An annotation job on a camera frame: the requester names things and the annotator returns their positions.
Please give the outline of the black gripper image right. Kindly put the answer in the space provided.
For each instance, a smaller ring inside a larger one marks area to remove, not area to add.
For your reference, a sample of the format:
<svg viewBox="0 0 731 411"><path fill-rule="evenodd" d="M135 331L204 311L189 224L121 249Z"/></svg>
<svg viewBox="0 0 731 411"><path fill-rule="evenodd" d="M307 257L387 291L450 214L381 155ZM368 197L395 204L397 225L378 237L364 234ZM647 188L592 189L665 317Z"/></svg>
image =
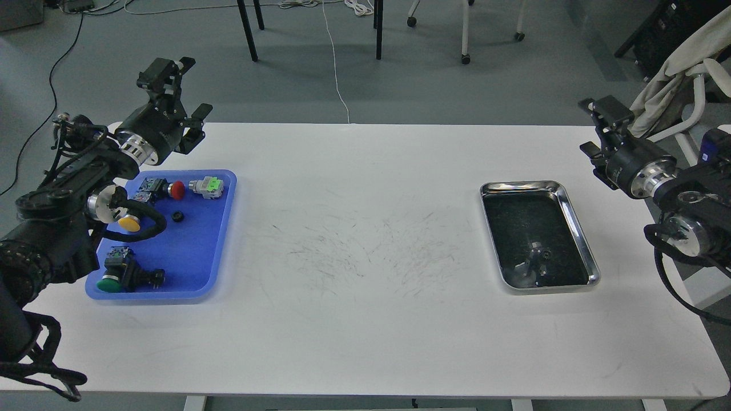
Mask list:
<svg viewBox="0 0 731 411"><path fill-rule="evenodd" d="M634 113L616 97L585 98L578 107L592 118L601 143L601 148L583 143L580 151L590 160L595 177L611 190L632 199L651 198L660 185L676 177L676 157L649 140L628 141Z"/></svg>

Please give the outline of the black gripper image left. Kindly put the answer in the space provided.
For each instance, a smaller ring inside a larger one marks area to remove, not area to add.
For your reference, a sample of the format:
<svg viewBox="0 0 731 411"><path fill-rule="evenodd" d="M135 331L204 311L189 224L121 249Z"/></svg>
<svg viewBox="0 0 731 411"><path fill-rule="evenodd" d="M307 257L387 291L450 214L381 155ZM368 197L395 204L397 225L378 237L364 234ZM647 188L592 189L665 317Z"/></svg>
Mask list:
<svg viewBox="0 0 731 411"><path fill-rule="evenodd" d="M139 73L136 86L148 94L149 103L114 132L121 151L138 166L159 166L173 152L187 155L206 137L203 125L212 105L201 103L187 118L180 102L181 79L193 65L196 60L191 57L155 58Z"/></svg>

